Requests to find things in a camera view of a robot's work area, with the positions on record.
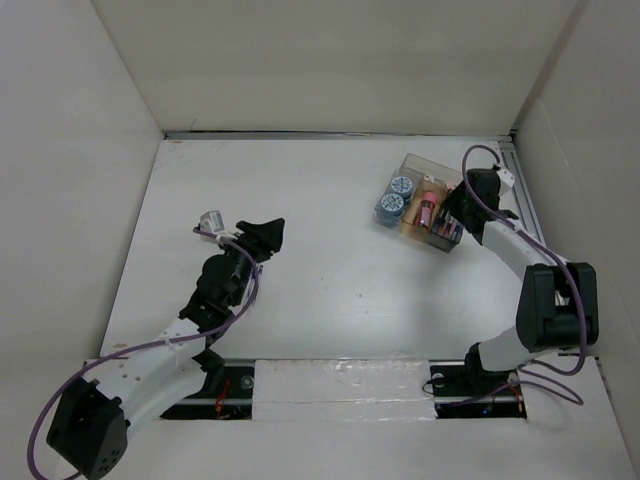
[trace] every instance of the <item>red wire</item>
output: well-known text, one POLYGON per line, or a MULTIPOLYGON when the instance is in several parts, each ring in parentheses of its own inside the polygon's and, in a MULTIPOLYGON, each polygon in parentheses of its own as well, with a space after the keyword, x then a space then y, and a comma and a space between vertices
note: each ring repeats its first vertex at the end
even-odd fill
POLYGON ((520 410, 522 412, 522 402, 520 401, 520 393, 518 392, 518 389, 516 387, 514 387, 513 385, 511 385, 510 383, 508 383, 507 385, 509 385, 509 389, 516 396, 516 399, 518 400, 518 410, 520 410))
POLYGON ((229 379, 227 379, 224 382, 224 385, 222 387, 222 393, 216 399, 216 403, 214 404, 214 408, 216 411, 216 420, 218 420, 220 418, 220 415, 222 414, 222 409, 224 408, 224 401, 227 398, 227 393, 229 393, 230 386, 231 386, 231 382, 229 381, 229 379))

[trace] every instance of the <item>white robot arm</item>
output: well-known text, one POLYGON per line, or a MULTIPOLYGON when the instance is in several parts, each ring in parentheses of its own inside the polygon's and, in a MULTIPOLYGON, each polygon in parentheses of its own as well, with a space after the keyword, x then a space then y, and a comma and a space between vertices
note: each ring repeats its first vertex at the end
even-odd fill
MULTIPOLYGON (((516 218, 511 212, 498 210, 500 196, 513 186, 511 173, 494 166, 469 170, 467 178, 473 192, 490 210, 516 218)), ((518 221, 509 220, 508 225, 494 219, 469 194, 465 182, 447 197, 442 209, 451 213, 478 243, 494 252, 522 281, 515 325, 493 339, 473 345, 455 381, 465 382, 474 395, 483 394, 536 357, 579 346, 581 322, 566 275, 556 263, 559 257, 551 258, 534 248, 535 242, 530 241, 518 221)), ((587 345, 592 345, 598 338, 595 270, 587 263, 559 260, 579 292, 587 345)))
MULTIPOLYGON (((202 227, 196 231, 206 233, 202 227)), ((210 347, 238 318, 231 308, 252 288, 256 265, 280 251, 284 220, 236 227, 243 233, 204 263, 189 303, 153 348, 78 377, 62 393, 47 443, 86 478, 107 475, 143 425, 201 390, 208 375, 220 377, 224 360, 210 347)))

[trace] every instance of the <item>cable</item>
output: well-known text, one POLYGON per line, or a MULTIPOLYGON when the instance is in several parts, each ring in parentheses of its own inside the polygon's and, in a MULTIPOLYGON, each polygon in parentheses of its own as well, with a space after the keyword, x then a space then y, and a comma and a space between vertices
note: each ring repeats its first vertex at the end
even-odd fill
POLYGON ((527 242, 529 245, 531 245, 536 250, 539 250, 540 252, 542 252, 545 255, 547 255, 549 258, 551 258, 558 265, 558 267, 560 268, 560 270, 564 274, 565 278, 567 279, 567 283, 569 285, 569 288, 571 289, 571 295, 573 296, 573 301, 574 301, 575 306, 576 306, 576 311, 577 311, 577 314, 578 314, 578 322, 580 324, 580 355, 578 356, 578 363, 576 364, 576 366, 574 368, 572 368, 571 370, 561 370, 561 369, 559 369, 559 368, 557 368, 557 367, 555 367, 555 366, 553 366, 553 365, 551 365, 551 364, 549 364, 547 362, 542 362, 542 361, 539 361, 539 360, 532 360, 531 363, 535 364, 535 365, 540 365, 540 366, 546 367, 547 369, 551 370, 552 372, 558 373, 560 375, 565 375, 565 376, 575 375, 580 370, 582 370, 582 367, 584 366, 584 362, 585 362, 586 356, 587 356, 587 319, 585 318, 585 315, 584 315, 584 307, 582 305, 582 298, 580 297, 580 292, 578 291, 578 285, 576 284, 575 280, 571 276, 571 273, 569 272, 569 269, 567 268, 565 263, 562 261, 562 259, 556 253, 554 253, 553 251, 548 249, 546 246, 544 246, 542 243, 538 242, 536 239, 534 239, 531 236, 529 236, 526 233, 526 231, 518 230, 516 225, 513 224, 505 215, 503 215, 500 212, 497 212, 497 211, 489 208, 482 201, 482 199, 476 194, 476 192, 473 190, 473 187, 471 186, 471 182, 469 181, 469 176, 467 174, 467 161, 469 159, 469 155, 474 150, 485 150, 485 151, 491 153, 491 155, 493 155, 493 157, 496 160, 496 163, 498 163, 498 164, 501 163, 500 162, 500 158, 498 157, 498 154, 492 148, 489 148, 489 147, 487 147, 485 145, 472 145, 471 147, 469 147, 467 149, 467 151, 465 152, 464 156, 462 157, 462 179, 463 179, 464 184, 465 184, 465 186, 467 188, 467 191, 469 192, 469 195, 492 218, 502 222, 504 225, 509 227, 511 230, 514 230, 517 233, 517 235, 520 238, 522 238, 525 242, 527 242))
MULTIPOLYGON (((489 208, 483 201, 482 199, 476 194, 476 192, 473 190, 473 187, 471 186, 471 182, 469 181, 469 176, 467 173, 467 161, 469 160, 469 155, 471 154, 471 152, 473 152, 474 150, 485 150, 489 153, 491 153, 491 155, 493 155, 495 161, 497 164, 500 164, 500 158, 498 157, 498 154, 492 149, 489 148, 485 145, 472 145, 471 147, 469 147, 467 149, 467 151, 465 152, 464 156, 462 157, 462 179, 464 181, 465 187, 467 189, 467 192, 469 192, 469 195, 471 196, 471 198, 473 198, 473 200, 483 209, 485 210, 489 216, 491 216, 491 218, 502 222, 504 225, 506 225, 507 227, 509 227, 511 230, 515 231, 517 233, 517 235, 519 237, 521 237, 522 239, 524 239, 529 245, 531 245, 533 248, 539 250, 540 252, 544 253, 545 255, 547 255, 549 258, 551 258, 560 268, 560 270, 562 271, 562 273, 564 274, 565 278, 567 279, 567 283, 569 285, 569 288, 571 289, 571 294, 573 296, 573 301, 576 305, 576 311, 578 314, 578 321, 580 324, 580 355, 578 357, 578 362, 576 363, 575 367, 572 368, 571 370, 561 370, 547 362, 543 362, 543 361, 539 361, 539 360, 532 360, 530 363, 531 364, 535 364, 535 365, 540 365, 542 367, 546 367, 547 369, 551 370, 552 372, 558 373, 560 375, 565 375, 565 376, 571 376, 571 375, 576 375, 578 372, 580 372, 580 370, 582 370, 582 367, 584 366, 584 363, 586 361, 586 350, 587 350, 587 320, 585 318, 585 314, 584 314, 584 307, 582 305, 582 298, 580 297, 580 292, 578 291, 578 285, 576 284, 575 280, 573 279, 573 277, 571 276, 571 273, 569 272, 569 269, 567 268, 567 266, 565 265, 565 263, 562 261, 562 259, 553 251, 551 251, 549 248, 547 248, 546 246, 542 245, 540 242, 538 242, 536 239, 534 239, 533 237, 529 236, 529 234, 524 231, 524 230, 520 230, 516 227, 515 224, 513 224, 505 215, 501 214, 500 212, 497 212, 491 208, 489 208)), ((483 400, 487 397, 490 397, 492 395, 496 395, 497 393, 501 392, 502 390, 506 389, 506 388, 511 388, 512 390, 515 391, 516 397, 518 398, 518 404, 519 404, 519 408, 521 407, 521 403, 520 403, 520 395, 518 394, 517 390, 515 389, 515 387, 517 385, 529 385, 531 387, 536 387, 539 388, 541 390, 544 390, 552 395, 556 395, 564 400, 567 400, 570 403, 573 403, 575 405, 579 405, 582 406, 584 405, 584 401, 582 400, 582 398, 580 397, 580 395, 578 395, 574 390, 572 390, 571 388, 567 387, 566 385, 563 385, 562 383, 560 383, 559 381, 548 377, 546 375, 541 375, 539 373, 535 373, 535 372, 531 372, 528 370, 524 370, 522 367, 518 368, 518 370, 522 373, 525 373, 527 375, 531 375, 533 377, 539 378, 541 380, 545 380, 547 382, 553 383, 554 385, 562 388, 563 390, 565 390, 566 392, 568 392, 572 397, 568 397, 565 394, 558 392, 556 390, 553 390, 552 388, 543 385, 541 383, 537 383, 537 382, 532 382, 529 380, 515 380, 512 381, 510 383, 506 383, 498 388, 496 388, 495 390, 484 394, 484 395, 480 395, 478 397, 474 397, 474 398, 470 398, 467 400, 464 400, 462 402, 454 402, 454 403, 450 403, 449 406, 452 407, 460 407, 460 406, 464 406, 464 405, 469 405, 471 403, 475 403, 478 402, 480 400, 483 400)))
MULTIPOLYGON (((251 266, 253 267, 252 276, 253 276, 253 279, 254 279, 254 285, 253 285, 253 289, 251 290, 251 293, 249 295, 249 298, 247 299, 247 302, 242 306, 240 311, 237 314, 235 314, 233 317, 231 317, 231 319, 229 319, 227 322, 225 322, 224 324, 220 325, 219 327, 212 328, 211 330, 208 330, 206 332, 197 333, 197 334, 194 334, 194 335, 188 335, 188 336, 184 336, 184 337, 171 338, 171 339, 169 339, 170 343, 190 342, 192 340, 197 340, 197 339, 202 338, 202 337, 208 337, 209 335, 214 335, 216 333, 220 333, 220 332, 226 331, 233 323, 235 323, 240 317, 242 317, 245 314, 245 312, 249 309, 249 307, 255 302, 256 297, 258 295, 258 286, 259 286, 258 268, 257 268, 257 264, 256 264, 255 260, 253 259, 253 257, 251 256, 251 254, 249 252, 247 252, 240 245, 234 243, 231 239, 219 238, 215 234, 209 234, 208 232, 203 232, 203 231, 199 230, 198 228, 194 228, 194 232, 196 232, 198 234, 201 234, 201 235, 206 235, 208 237, 213 237, 216 240, 218 240, 220 243, 224 243, 225 245, 228 245, 231 248, 236 249, 242 255, 244 255, 247 258, 247 260, 249 260, 249 263, 251 263, 251 266)), ((89 372, 90 370, 93 370, 94 368, 96 368, 99 365, 102 365, 103 363, 108 362, 109 360, 113 360, 113 359, 115 359, 117 357, 122 357, 122 356, 125 356, 125 355, 129 355, 131 353, 138 352, 140 350, 146 350, 148 348, 160 347, 160 346, 163 346, 163 345, 166 345, 165 340, 154 340, 154 341, 151 341, 151 342, 146 342, 146 343, 141 343, 139 345, 134 345, 132 347, 125 348, 123 350, 118 350, 116 352, 110 353, 109 355, 105 355, 104 357, 100 357, 98 360, 95 360, 95 361, 93 361, 91 363, 88 363, 87 365, 82 367, 80 370, 78 370, 76 373, 71 375, 67 379, 67 381, 64 382, 62 384, 62 386, 60 386, 60 388, 58 388, 58 390, 53 394, 53 396, 47 401, 47 403, 45 404, 44 408, 42 409, 42 412, 40 412, 40 414, 38 415, 38 418, 36 419, 36 422, 33 425, 33 429, 31 430, 31 434, 29 435, 29 443, 28 443, 28 446, 27 446, 27 465, 29 466, 29 471, 31 472, 31 475, 33 475, 33 477, 36 480, 49 480, 47 477, 42 475, 40 470, 38 470, 38 467, 37 467, 36 461, 35 461, 35 445, 36 445, 36 439, 38 437, 38 433, 40 432, 40 429, 42 428, 42 424, 44 423, 44 420, 45 420, 47 414, 49 413, 49 411, 51 410, 51 408, 55 404, 56 400, 58 400, 58 398, 60 396, 62 396, 62 394, 69 387, 69 385, 71 385, 78 378, 82 377, 85 373, 89 372)), ((79 476, 80 476, 80 472, 76 472, 73 475, 65 478, 64 480, 75 480, 79 476)))
POLYGON ((465 405, 471 405, 472 403, 479 402, 480 400, 484 400, 487 397, 492 397, 494 395, 497 395, 502 390, 506 390, 510 386, 511 385, 509 383, 505 383, 503 385, 500 385, 498 388, 491 390, 489 393, 484 393, 482 395, 478 395, 477 397, 473 397, 473 398, 467 398, 466 400, 462 400, 461 402, 447 403, 447 406, 448 407, 464 407, 465 405))
POLYGON ((584 400, 582 400, 582 397, 580 397, 580 395, 578 395, 578 393, 575 390, 572 390, 571 388, 569 388, 566 385, 560 383, 556 379, 548 377, 546 375, 542 375, 540 373, 536 373, 536 372, 531 372, 529 370, 525 370, 524 368, 519 368, 518 370, 521 373, 525 373, 527 375, 531 375, 532 377, 536 377, 536 378, 539 378, 539 379, 544 380, 546 382, 553 383, 554 385, 562 388, 565 392, 569 393, 573 398, 567 397, 563 393, 560 393, 560 392, 558 392, 556 390, 553 390, 553 389, 547 387, 546 385, 542 385, 541 383, 536 383, 536 382, 530 382, 529 380, 518 380, 517 382, 515 382, 517 385, 529 385, 529 386, 532 386, 532 387, 541 388, 542 390, 545 390, 548 393, 556 395, 556 396, 566 400, 567 402, 571 402, 574 405, 578 405, 578 406, 584 405, 584 400))

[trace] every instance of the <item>pink bottle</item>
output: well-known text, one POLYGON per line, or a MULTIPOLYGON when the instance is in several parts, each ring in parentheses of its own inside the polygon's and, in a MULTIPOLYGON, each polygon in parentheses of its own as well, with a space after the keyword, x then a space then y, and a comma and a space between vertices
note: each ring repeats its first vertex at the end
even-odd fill
POLYGON ((425 192, 422 196, 422 211, 420 213, 420 226, 429 228, 433 209, 436 208, 438 197, 433 192, 425 192))

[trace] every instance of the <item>black bracket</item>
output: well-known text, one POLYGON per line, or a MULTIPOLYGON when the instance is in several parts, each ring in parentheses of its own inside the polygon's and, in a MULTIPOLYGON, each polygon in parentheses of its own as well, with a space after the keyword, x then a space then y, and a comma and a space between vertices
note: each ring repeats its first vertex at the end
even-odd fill
MULTIPOLYGON (((582 300, 587 321, 587 345, 598 339, 596 272, 588 263, 567 263, 582 300)), ((567 279, 557 266, 530 265, 522 282, 516 331, 530 352, 575 348, 580 344, 580 322, 567 279), (556 302, 556 294, 566 305, 556 302)))

